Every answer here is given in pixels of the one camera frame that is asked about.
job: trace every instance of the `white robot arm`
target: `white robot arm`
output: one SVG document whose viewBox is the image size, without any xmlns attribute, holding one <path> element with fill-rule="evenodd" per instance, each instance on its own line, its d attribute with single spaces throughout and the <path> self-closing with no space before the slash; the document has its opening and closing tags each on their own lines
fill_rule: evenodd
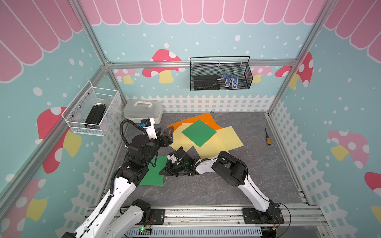
<svg viewBox="0 0 381 238">
<path fill-rule="evenodd" d="M 131 143 L 128 143 L 123 134 L 123 125 L 127 122 L 144 132 L 144 135 L 137 135 Z M 148 164 L 152 164 L 151 161 L 155 156 L 157 158 L 159 148 L 172 144 L 173 131 L 172 126 L 164 130 L 161 135 L 161 129 L 154 129 L 153 118 L 142 120 L 140 127 L 130 120 L 122 121 L 120 133 L 128 147 L 127 160 L 113 174 L 110 190 L 92 214 L 75 230 L 75 233 L 65 233 L 62 238 L 119 238 L 135 224 L 147 222 L 150 217 L 150 204 L 138 199 L 122 216 L 111 223 L 123 202 L 147 174 Z M 167 165 L 160 174 L 178 176 L 179 172 L 183 171 L 186 175 L 194 176 L 216 172 L 227 183 L 244 192 L 253 203 L 255 207 L 253 211 L 259 220 L 263 223 L 272 220 L 275 204 L 254 184 L 246 164 L 240 159 L 221 151 L 214 158 L 200 159 L 195 162 L 182 147 L 169 154 L 167 158 Z"/>
</svg>

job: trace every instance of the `box handle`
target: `box handle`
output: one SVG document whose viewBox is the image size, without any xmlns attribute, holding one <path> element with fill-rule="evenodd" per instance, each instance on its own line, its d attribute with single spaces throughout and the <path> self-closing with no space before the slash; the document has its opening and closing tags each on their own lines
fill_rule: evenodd
<svg viewBox="0 0 381 238">
<path fill-rule="evenodd" d="M 134 107 L 136 107 L 136 105 L 138 105 L 138 104 L 145 104 L 145 105 L 148 105 L 149 107 L 152 107 L 152 103 L 151 102 L 143 102 L 143 101 L 137 101 L 134 104 Z"/>
</svg>

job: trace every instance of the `screwdriver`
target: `screwdriver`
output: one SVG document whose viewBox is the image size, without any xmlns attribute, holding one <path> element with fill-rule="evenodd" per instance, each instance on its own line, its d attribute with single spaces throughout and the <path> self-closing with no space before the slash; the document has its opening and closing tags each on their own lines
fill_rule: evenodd
<svg viewBox="0 0 381 238">
<path fill-rule="evenodd" d="M 271 145 L 271 141 L 270 141 L 269 135 L 267 134 L 266 127 L 264 128 L 264 131 L 266 132 L 267 145 Z"/>
</svg>

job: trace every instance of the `mushroom painting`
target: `mushroom painting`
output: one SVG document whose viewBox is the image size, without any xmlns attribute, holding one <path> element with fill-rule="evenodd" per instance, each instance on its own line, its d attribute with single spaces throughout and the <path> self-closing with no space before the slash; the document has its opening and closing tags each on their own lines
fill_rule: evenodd
<svg viewBox="0 0 381 238">
<path fill-rule="evenodd" d="M 364 179 L 368 187 L 378 196 L 381 196 L 381 174 L 368 172 L 365 174 Z"/>
<path fill-rule="evenodd" d="M 134 83 L 134 81 L 131 78 L 131 75 L 137 77 L 140 76 L 136 69 L 114 69 L 113 72 L 118 82 L 121 82 L 123 79 L 124 84 Z"/>
<path fill-rule="evenodd" d="M 284 77 L 288 74 L 290 71 L 291 66 L 283 66 L 280 68 L 277 72 L 275 72 L 275 76 L 277 77 Z M 307 87 L 312 78 L 312 72 L 314 70 L 314 61 L 312 59 L 311 53 L 307 53 L 307 56 L 302 62 L 302 65 L 300 65 L 298 71 L 292 78 L 290 82 L 290 88 L 295 90 L 296 89 L 296 83 L 298 82 L 298 79 L 302 80 L 303 86 Z"/>
<path fill-rule="evenodd" d="M 37 118 L 37 129 L 39 139 L 36 143 L 39 144 L 49 133 L 49 131 L 56 124 L 61 117 L 61 112 L 65 107 L 54 107 L 41 113 Z M 75 135 L 67 128 L 51 152 L 42 163 L 45 173 L 50 174 L 58 168 L 63 149 L 66 149 L 71 157 L 74 157 L 82 143 L 82 137 Z"/>
<path fill-rule="evenodd" d="M 24 229 L 25 219 L 38 221 L 44 212 L 48 201 L 46 199 L 33 199 L 45 185 L 45 179 L 32 179 L 5 218 L 1 221 L 3 238 L 19 238 Z"/>
<path fill-rule="evenodd" d="M 351 154 L 355 165 L 362 169 L 369 159 L 369 145 L 365 136 L 346 131 L 329 131 L 330 141 L 338 146 L 331 148 L 332 154 L 336 159 L 343 161 L 345 156 Z"/>
<path fill-rule="evenodd" d="M 158 50 L 150 61 L 163 62 L 163 61 L 181 61 L 181 59 L 169 50 Z M 184 72 L 186 68 L 157 68 L 157 69 L 143 69 L 143 76 L 150 78 L 157 74 L 160 75 L 160 83 L 172 83 L 174 81 L 171 70 Z"/>
<path fill-rule="evenodd" d="M 251 68 L 251 73 L 253 75 L 252 83 L 259 83 L 262 75 L 272 75 L 272 68 L 271 66 L 254 66 Z"/>
<path fill-rule="evenodd" d="M 381 223 L 381 207 L 372 206 L 371 209 L 377 220 Z"/>
</svg>

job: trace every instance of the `white plastic storage box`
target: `white plastic storage box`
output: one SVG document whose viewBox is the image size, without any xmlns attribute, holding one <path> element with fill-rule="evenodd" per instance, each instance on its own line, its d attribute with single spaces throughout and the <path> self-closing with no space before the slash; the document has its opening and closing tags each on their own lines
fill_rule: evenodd
<svg viewBox="0 0 381 238">
<path fill-rule="evenodd" d="M 163 105 L 161 101 L 130 99 L 123 109 L 123 113 L 126 119 L 135 123 L 153 117 L 155 124 L 159 124 L 163 116 Z"/>
<path fill-rule="evenodd" d="M 87 88 L 85 93 L 79 100 L 70 103 L 62 113 L 62 117 L 74 133 L 104 136 L 115 114 L 121 113 L 120 93 L 117 90 L 93 87 L 90 81 L 84 88 Z M 106 105 L 101 122 L 99 125 L 85 123 L 93 105 L 98 103 Z"/>
</svg>

